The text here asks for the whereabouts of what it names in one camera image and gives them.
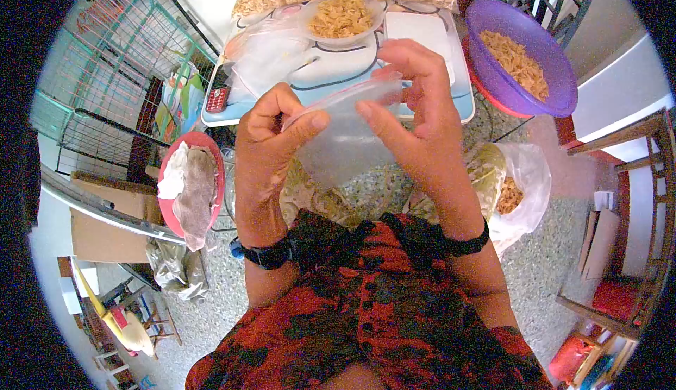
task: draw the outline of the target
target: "red and black patterned shirt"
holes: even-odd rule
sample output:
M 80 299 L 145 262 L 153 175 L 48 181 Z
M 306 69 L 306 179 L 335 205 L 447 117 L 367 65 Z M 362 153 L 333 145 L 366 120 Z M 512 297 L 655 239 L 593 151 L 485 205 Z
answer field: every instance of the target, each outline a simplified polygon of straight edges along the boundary
M 412 219 L 395 217 L 406 233 Z M 428 267 L 414 268 L 407 239 L 385 223 L 348 233 L 301 211 L 290 234 L 320 242 L 316 267 L 249 309 L 190 369 L 186 390 L 315 389 L 355 362 L 389 389 L 551 390 L 519 330 L 487 329 L 444 261 L 421 264 L 418 248 L 415 264 Z

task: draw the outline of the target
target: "terrazzo floor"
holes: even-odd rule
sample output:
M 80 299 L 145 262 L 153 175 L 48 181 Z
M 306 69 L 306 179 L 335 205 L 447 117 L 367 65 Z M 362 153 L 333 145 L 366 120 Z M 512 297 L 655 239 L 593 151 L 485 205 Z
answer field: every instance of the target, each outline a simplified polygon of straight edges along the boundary
M 504 115 L 494 107 L 477 98 L 475 118 L 464 127 L 464 142 L 470 147 L 479 141 L 489 141 L 502 136 L 517 126 L 521 119 Z M 536 118 L 502 141 L 533 141 L 533 135 L 549 137 L 554 134 L 550 118 Z M 551 141 L 545 145 L 554 146 L 545 150 L 550 163 L 550 154 L 557 151 Z M 565 158 L 556 162 L 567 162 Z M 596 175 L 589 185 L 589 192 L 597 186 L 599 175 L 594 171 L 595 162 L 588 162 L 588 172 L 580 175 Z M 555 169 L 565 171 L 566 166 Z M 574 189 L 575 183 L 561 186 Z M 512 298 L 512 309 L 527 343 L 533 348 L 538 360 L 545 366 L 577 322 L 577 316 L 558 305 L 554 298 L 562 287 L 567 296 L 587 301 L 593 294 L 595 283 L 579 280 L 576 264 L 579 256 L 591 196 L 567 195 L 565 191 L 552 192 L 549 207 L 537 229 L 524 235 L 508 248 L 502 257 L 508 287 Z M 229 219 L 223 218 L 216 228 L 230 226 Z M 169 307 L 182 339 L 182 346 L 173 340 L 161 341 L 157 346 L 159 360 L 143 354 L 131 358 L 123 354 L 133 375 L 140 379 L 146 375 L 158 390 L 183 389 L 184 380 L 190 367 L 202 356 L 213 351 L 220 340 L 230 331 L 247 308 L 244 287 L 243 263 L 231 257 L 228 243 L 234 232 L 219 233 L 218 246 L 203 254 L 209 291 L 201 304 L 182 301 L 171 294 L 156 293 L 158 305 Z M 128 277 L 116 264 L 99 264 L 99 288 L 102 292 L 111 289 Z

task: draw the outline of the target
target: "red plate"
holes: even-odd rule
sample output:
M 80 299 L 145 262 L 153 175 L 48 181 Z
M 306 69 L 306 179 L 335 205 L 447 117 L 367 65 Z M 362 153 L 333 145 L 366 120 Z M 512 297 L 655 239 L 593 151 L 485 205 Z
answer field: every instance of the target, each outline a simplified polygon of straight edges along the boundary
M 521 114 L 517 113 L 514 110 L 507 108 L 503 103 L 495 99 L 493 95 L 483 86 L 483 83 L 478 79 L 477 74 L 474 71 L 474 66 L 472 65 L 472 60 L 469 59 L 469 36 L 462 39 L 462 51 L 465 54 L 465 62 L 467 62 L 467 70 L 469 72 L 469 80 L 472 84 L 477 87 L 477 90 L 488 100 L 489 103 L 493 104 L 495 108 L 500 110 L 503 113 L 513 115 L 514 117 L 519 117 L 523 119 L 529 119 L 533 117 L 532 114 Z
M 164 169 L 167 167 L 167 162 L 171 158 L 175 150 L 179 148 L 181 142 L 185 141 L 188 145 L 188 148 L 192 147 L 207 147 L 211 150 L 215 158 L 216 168 L 218 169 L 218 175 L 215 177 L 216 189 L 218 189 L 218 194 L 216 195 L 216 202 L 218 205 L 214 207 L 214 213 L 212 214 L 212 220 L 209 224 L 209 227 L 213 226 L 215 223 L 216 217 L 220 212 L 220 206 L 223 202 L 223 195 L 225 193 L 225 167 L 223 166 L 223 157 L 220 155 L 220 150 L 215 144 L 214 140 L 209 137 L 206 133 L 202 132 L 188 132 L 178 138 L 176 142 L 169 147 L 169 152 L 166 157 L 162 160 L 162 167 L 159 169 L 159 181 L 164 178 Z M 171 229 L 172 232 L 176 233 L 177 236 L 183 237 L 183 229 L 181 228 L 181 223 L 179 219 L 174 216 L 174 211 L 172 206 L 174 205 L 174 200 L 163 200 L 162 198 L 157 198 L 159 201 L 159 210 L 162 211 L 162 216 L 164 221 L 167 224 L 167 227 Z

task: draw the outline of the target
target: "black watch strap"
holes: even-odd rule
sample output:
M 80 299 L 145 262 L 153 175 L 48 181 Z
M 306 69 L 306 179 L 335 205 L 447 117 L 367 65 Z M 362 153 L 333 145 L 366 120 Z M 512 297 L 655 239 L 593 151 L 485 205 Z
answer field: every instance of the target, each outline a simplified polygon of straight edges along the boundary
M 282 267 L 286 261 L 293 260 L 295 242 L 289 237 L 272 246 L 267 247 L 243 247 L 244 257 L 264 270 L 276 270 Z
M 455 257 L 481 252 L 483 247 L 486 246 L 486 243 L 488 243 L 488 241 L 491 239 L 488 230 L 488 222 L 485 218 L 483 219 L 483 232 L 481 235 L 468 241 L 456 241 L 454 239 L 448 239 L 444 236 L 444 232 L 440 225 L 436 225 L 435 228 L 437 228 L 435 233 L 438 234 L 441 239 L 443 239 L 441 242 L 445 252 Z

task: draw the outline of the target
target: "clear plastic bowl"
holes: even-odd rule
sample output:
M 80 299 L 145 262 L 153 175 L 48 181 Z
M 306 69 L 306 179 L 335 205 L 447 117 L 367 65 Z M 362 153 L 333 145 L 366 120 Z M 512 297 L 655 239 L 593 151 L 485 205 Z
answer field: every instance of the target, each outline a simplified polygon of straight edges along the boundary
M 376 137 L 355 105 L 365 99 L 378 101 L 393 111 L 401 101 L 401 75 L 372 78 L 332 94 L 290 117 L 289 128 L 299 117 L 325 110 L 331 121 L 324 131 L 298 149 L 296 156 L 320 189 L 340 187 L 369 169 L 394 164 L 394 156 Z
M 354 43 L 366 38 L 369 34 L 372 34 L 380 25 L 383 24 L 384 20 L 384 8 L 383 4 L 378 0 L 364 0 L 364 5 L 367 6 L 367 9 L 371 11 L 371 27 L 368 31 L 364 31 L 360 34 L 354 35 L 352 37 L 346 38 L 324 38 L 317 37 L 312 34 L 308 28 L 308 23 L 310 19 L 317 13 L 317 6 L 319 3 L 326 0 L 312 0 L 305 6 L 300 9 L 298 12 L 298 29 L 304 37 L 315 40 L 318 43 L 323 43 L 327 47 L 332 48 L 345 48 L 350 47 Z

